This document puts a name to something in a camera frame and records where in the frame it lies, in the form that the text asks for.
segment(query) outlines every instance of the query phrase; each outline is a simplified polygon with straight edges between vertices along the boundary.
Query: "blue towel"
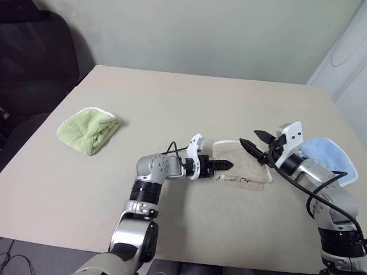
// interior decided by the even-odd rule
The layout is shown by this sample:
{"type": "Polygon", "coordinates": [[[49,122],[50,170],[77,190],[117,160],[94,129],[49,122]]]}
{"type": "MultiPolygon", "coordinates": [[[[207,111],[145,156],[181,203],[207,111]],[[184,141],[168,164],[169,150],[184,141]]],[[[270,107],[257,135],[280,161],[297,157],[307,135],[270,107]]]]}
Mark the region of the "blue towel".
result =
{"type": "Polygon", "coordinates": [[[349,185],[358,179],[358,172],[348,155],[330,139],[308,139],[299,146],[298,155],[305,156],[327,169],[347,172],[346,176],[339,179],[341,186],[349,185]]]}

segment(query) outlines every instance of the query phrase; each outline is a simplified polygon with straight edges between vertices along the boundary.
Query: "white wall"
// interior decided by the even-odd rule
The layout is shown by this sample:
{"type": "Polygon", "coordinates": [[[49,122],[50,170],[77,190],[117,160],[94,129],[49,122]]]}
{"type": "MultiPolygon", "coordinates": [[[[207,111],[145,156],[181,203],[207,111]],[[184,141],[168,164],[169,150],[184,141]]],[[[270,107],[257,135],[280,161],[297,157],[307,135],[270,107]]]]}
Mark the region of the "white wall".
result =
{"type": "Polygon", "coordinates": [[[97,64],[305,83],[360,0],[35,2],[81,33],[97,64]]]}
{"type": "Polygon", "coordinates": [[[331,47],[309,79],[330,94],[367,146],[367,2],[331,47]]]}

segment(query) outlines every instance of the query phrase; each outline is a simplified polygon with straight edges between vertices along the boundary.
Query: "black cable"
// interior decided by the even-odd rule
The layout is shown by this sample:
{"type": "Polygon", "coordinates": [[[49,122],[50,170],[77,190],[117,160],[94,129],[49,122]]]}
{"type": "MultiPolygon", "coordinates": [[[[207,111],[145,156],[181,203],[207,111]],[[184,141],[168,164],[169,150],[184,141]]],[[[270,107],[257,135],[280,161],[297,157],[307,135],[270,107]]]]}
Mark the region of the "black cable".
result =
{"type": "Polygon", "coordinates": [[[9,248],[7,249],[6,252],[1,253],[0,256],[5,255],[5,259],[4,261],[0,264],[0,275],[2,274],[2,270],[4,269],[4,267],[7,265],[7,263],[9,262],[10,259],[10,250],[13,247],[15,240],[13,240],[9,246],[9,248]]]}
{"type": "MultiPolygon", "coordinates": [[[[326,186],[332,184],[333,182],[335,182],[336,180],[346,176],[348,173],[347,172],[340,172],[340,171],[332,171],[334,174],[337,174],[337,176],[333,177],[332,179],[329,179],[327,182],[323,183],[322,185],[320,185],[319,187],[317,187],[313,193],[314,194],[317,194],[319,193],[323,188],[325,188],[326,186]]],[[[312,197],[309,196],[309,198],[307,199],[307,202],[306,202],[306,210],[307,210],[307,213],[310,215],[310,217],[312,219],[315,219],[314,218],[314,214],[312,214],[311,212],[311,209],[310,209],[310,205],[311,205],[311,200],[312,200],[312,197]]]]}
{"type": "MultiPolygon", "coordinates": [[[[177,152],[180,152],[180,151],[183,151],[183,150],[186,150],[188,148],[188,146],[186,147],[183,147],[183,148],[180,148],[180,149],[177,149],[177,152]]],[[[167,154],[170,154],[170,153],[175,153],[176,150],[172,150],[172,151],[169,151],[169,152],[164,152],[164,153],[161,153],[162,155],[165,155],[166,153],[167,154]]]]}
{"type": "Polygon", "coordinates": [[[24,259],[27,261],[27,263],[28,263],[28,267],[29,267],[30,274],[31,274],[31,275],[34,275],[34,271],[33,271],[32,263],[31,263],[31,262],[30,262],[30,260],[29,260],[27,257],[25,257],[24,255],[17,254],[17,255],[11,256],[11,257],[9,258],[9,260],[8,260],[7,264],[8,264],[12,259],[14,259],[15,257],[21,257],[21,258],[24,258],[24,259]]]}
{"type": "Polygon", "coordinates": [[[33,271],[33,267],[32,267],[32,263],[30,262],[30,260],[25,257],[24,255],[20,255],[20,254],[17,254],[17,255],[14,255],[14,256],[10,256],[10,250],[11,248],[13,247],[13,244],[14,244],[15,240],[13,240],[11,242],[11,245],[9,246],[9,248],[7,249],[7,252],[4,252],[4,253],[1,253],[0,256],[2,255],[6,255],[5,256],[5,260],[0,264],[0,275],[2,275],[3,271],[4,271],[4,268],[8,265],[8,263],[15,257],[21,257],[21,258],[24,258],[27,263],[28,263],[28,267],[29,267],[29,271],[30,271],[30,274],[31,275],[34,275],[34,271],[33,271]]]}
{"type": "Polygon", "coordinates": [[[362,232],[362,228],[360,226],[360,224],[357,222],[357,220],[355,218],[353,218],[349,213],[347,213],[346,211],[342,210],[341,208],[339,208],[336,205],[333,205],[332,203],[328,202],[327,200],[317,196],[316,194],[314,194],[313,192],[311,192],[310,190],[304,188],[303,186],[299,185],[297,182],[295,182],[294,180],[292,180],[291,178],[289,178],[281,169],[279,169],[274,162],[273,159],[273,150],[274,150],[274,146],[270,145],[269,146],[269,153],[268,153],[268,157],[269,157],[269,161],[270,164],[272,165],[272,167],[275,169],[275,171],[277,171],[279,173],[279,175],[281,175],[286,181],[288,181],[289,183],[291,183],[293,186],[295,186],[296,188],[300,189],[301,191],[303,191],[304,193],[306,193],[307,195],[311,196],[312,198],[322,202],[323,204],[329,206],[330,208],[334,209],[335,211],[339,212],[340,214],[344,215],[345,217],[347,217],[351,222],[354,223],[354,225],[356,226],[358,235],[360,237],[360,240],[362,241],[362,246],[365,250],[365,252],[367,253],[367,243],[366,240],[363,236],[363,232],[362,232]]]}
{"type": "Polygon", "coordinates": [[[174,151],[172,151],[172,152],[175,152],[176,156],[179,157],[176,142],[171,142],[171,144],[168,146],[167,151],[164,154],[167,155],[168,153],[170,153],[170,149],[171,149],[172,145],[174,146],[174,151]]]}

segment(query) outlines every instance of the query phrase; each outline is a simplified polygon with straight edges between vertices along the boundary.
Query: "white cloth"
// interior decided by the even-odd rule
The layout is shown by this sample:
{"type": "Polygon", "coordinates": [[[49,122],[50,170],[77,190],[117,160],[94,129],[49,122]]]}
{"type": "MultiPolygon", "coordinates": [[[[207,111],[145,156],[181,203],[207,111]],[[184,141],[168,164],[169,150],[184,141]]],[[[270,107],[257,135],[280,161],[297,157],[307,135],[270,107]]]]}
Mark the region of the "white cloth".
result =
{"type": "Polygon", "coordinates": [[[273,178],[267,166],[261,166],[235,140],[222,140],[213,144],[213,159],[225,159],[233,163],[226,171],[216,171],[215,179],[221,183],[261,191],[263,183],[270,183],[273,178]]]}
{"type": "Polygon", "coordinates": [[[346,152],[335,142],[325,137],[315,137],[305,140],[299,146],[299,156],[305,156],[323,167],[332,171],[347,172],[339,179],[339,184],[344,187],[358,179],[358,172],[346,152]]]}

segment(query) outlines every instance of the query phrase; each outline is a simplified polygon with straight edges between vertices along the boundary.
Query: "cable on floor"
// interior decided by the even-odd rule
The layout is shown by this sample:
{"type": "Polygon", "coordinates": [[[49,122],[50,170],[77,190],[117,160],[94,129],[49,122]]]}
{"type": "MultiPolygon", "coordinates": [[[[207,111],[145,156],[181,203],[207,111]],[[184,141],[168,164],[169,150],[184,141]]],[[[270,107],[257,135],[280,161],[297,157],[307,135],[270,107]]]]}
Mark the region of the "cable on floor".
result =
{"type": "Polygon", "coordinates": [[[15,243],[15,240],[13,240],[9,246],[9,248],[7,249],[7,252],[4,252],[4,253],[1,253],[0,256],[2,255],[5,255],[5,259],[4,261],[0,264],[0,275],[2,275],[5,267],[8,265],[8,263],[16,258],[16,257],[20,257],[20,258],[23,258],[27,261],[27,264],[28,264],[28,267],[29,267],[29,271],[30,271],[30,274],[31,275],[34,275],[34,271],[33,271],[33,267],[32,267],[32,263],[30,261],[30,259],[28,259],[27,257],[25,257],[24,255],[21,255],[21,254],[17,254],[17,255],[13,255],[11,256],[10,254],[10,251],[11,251],[11,248],[13,247],[13,244],[15,243]]]}

